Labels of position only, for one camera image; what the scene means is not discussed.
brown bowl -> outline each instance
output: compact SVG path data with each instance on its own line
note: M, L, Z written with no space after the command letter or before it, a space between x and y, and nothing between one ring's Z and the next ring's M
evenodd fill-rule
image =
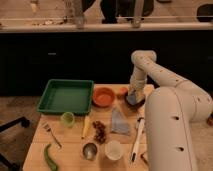
M93 92L93 103L99 107L108 107L115 100L115 93L107 87L96 88Z

white cup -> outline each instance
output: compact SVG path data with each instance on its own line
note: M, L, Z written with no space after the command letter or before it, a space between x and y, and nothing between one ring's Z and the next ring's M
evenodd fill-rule
M112 161L117 161L123 156L121 143L116 140L109 141L105 145L105 155Z

cabinet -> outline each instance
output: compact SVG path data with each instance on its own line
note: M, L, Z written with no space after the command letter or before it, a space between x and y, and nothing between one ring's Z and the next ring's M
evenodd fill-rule
M128 83L131 53L213 90L212 30L0 34L0 95L40 95L51 78Z

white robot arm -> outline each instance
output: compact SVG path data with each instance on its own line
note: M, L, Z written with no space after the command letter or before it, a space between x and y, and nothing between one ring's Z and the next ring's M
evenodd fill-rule
M147 75L160 87L146 99L145 120L150 171L197 171L190 121L213 111L211 96L184 77L155 63L154 51L135 51L130 92L143 90Z

green pepper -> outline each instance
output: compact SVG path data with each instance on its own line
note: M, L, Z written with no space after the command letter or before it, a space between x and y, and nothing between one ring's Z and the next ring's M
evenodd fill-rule
M49 166L50 170L57 171L58 170L57 164L50 158L50 156L48 154L48 149L50 148L50 146L51 146L51 144L48 144L44 148L44 158L45 158L45 161L46 161L47 165Z

